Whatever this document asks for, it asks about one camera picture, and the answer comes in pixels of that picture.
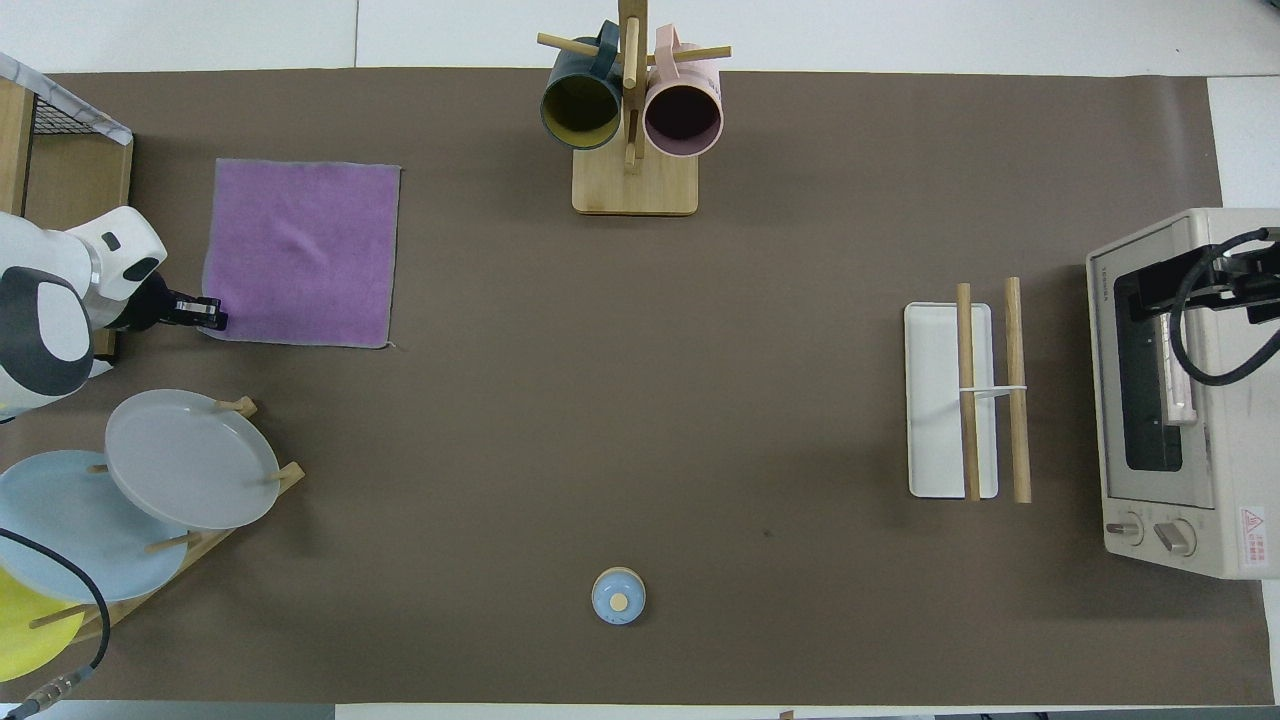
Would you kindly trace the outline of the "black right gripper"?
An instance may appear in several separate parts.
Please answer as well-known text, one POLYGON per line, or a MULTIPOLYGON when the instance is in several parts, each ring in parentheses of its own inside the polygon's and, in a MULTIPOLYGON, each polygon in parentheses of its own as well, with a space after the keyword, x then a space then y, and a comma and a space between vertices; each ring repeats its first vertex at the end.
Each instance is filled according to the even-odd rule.
MULTIPOLYGON (((1178 305, 1178 290, 1196 263, 1155 263, 1120 275, 1115 296, 1125 301, 1125 318, 1142 323, 1169 314, 1178 305)), ((1251 324, 1279 319, 1277 245, 1239 255, 1222 255, 1210 265, 1215 292, 1192 291, 1188 307, 1215 311, 1244 307, 1251 324)))

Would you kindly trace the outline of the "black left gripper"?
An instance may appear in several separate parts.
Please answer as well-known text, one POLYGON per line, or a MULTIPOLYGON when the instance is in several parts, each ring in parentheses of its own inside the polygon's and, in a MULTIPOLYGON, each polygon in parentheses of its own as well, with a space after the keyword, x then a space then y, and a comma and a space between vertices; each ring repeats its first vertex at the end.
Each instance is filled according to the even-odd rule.
POLYGON ((170 290, 159 272, 141 282, 128 302, 128 332, 138 333, 156 324, 178 325, 174 313, 205 313, 195 318, 202 331, 224 332, 229 316, 219 313, 221 301, 210 297, 192 297, 170 290))

